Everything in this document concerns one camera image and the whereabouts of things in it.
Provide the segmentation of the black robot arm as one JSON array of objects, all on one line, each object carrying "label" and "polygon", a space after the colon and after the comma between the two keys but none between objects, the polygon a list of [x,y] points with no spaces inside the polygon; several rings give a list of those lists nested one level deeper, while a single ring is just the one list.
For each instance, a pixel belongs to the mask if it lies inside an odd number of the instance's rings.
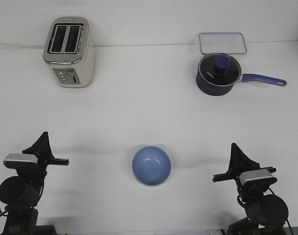
[{"label": "black robot arm", "polygon": [[37,225],[38,205],[45,186],[48,165],[68,165],[68,159],[52,154],[48,132],[21,153],[10,153],[3,160],[16,176],[5,179],[0,185],[0,202],[5,204],[0,217],[6,218],[4,235],[55,235],[54,225]]},{"label": "black robot arm", "polygon": [[277,182],[273,176],[276,168],[261,167],[251,160],[237,144],[231,144],[229,167],[226,173],[213,175],[213,182],[234,180],[237,202],[245,210],[246,217],[228,226],[228,235],[285,235],[288,222],[286,203],[270,186]]}]

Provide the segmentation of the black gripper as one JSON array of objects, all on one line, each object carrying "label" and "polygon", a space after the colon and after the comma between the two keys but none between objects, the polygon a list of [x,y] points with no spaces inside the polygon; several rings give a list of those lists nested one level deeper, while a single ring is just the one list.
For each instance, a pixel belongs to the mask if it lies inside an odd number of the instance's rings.
[{"label": "black gripper", "polygon": [[69,159],[55,158],[52,154],[48,132],[45,131],[29,148],[22,151],[24,154],[24,176],[46,176],[48,165],[69,165]]},{"label": "black gripper", "polygon": [[[227,173],[213,175],[213,182],[221,182],[227,180],[235,180],[238,189],[249,190],[250,188],[258,188],[265,192],[268,190],[270,185],[277,182],[277,178],[274,180],[256,180],[246,183],[244,186],[241,185],[239,175],[246,171],[259,170],[260,164],[251,160],[246,154],[238,147],[236,143],[231,144],[231,154]],[[268,169],[271,173],[276,171],[274,167],[265,167],[261,169]]]}]

